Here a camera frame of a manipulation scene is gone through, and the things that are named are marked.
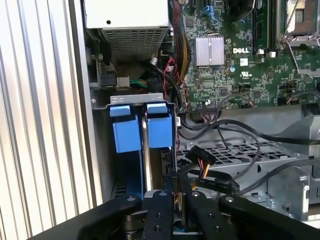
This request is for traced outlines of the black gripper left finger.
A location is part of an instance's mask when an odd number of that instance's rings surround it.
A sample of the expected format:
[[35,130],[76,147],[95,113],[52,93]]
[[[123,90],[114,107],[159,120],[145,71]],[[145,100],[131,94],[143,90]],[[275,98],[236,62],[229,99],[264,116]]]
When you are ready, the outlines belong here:
[[80,240],[106,240],[112,239],[113,231],[120,227],[119,239],[122,240],[127,232],[125,221],[134,213],[146,209],[143,225],[142,240],[171,240],[174,227],[174,194],[177,188],[178,175],[165,175],[164,190],[157,190],[152,197],[141,199],[136,195],[122,195],[110,200],[88,212],[85,217],[89,222],[84,224],[78,232]]

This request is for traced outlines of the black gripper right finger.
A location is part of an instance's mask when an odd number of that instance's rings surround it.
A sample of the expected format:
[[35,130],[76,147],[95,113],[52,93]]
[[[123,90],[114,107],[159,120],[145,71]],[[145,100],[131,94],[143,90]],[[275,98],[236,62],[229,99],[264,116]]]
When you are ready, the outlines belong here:
[[181,191],[205,240],[318,240],[320,231],[235,195],[218,201],[192,190],[186,174]]

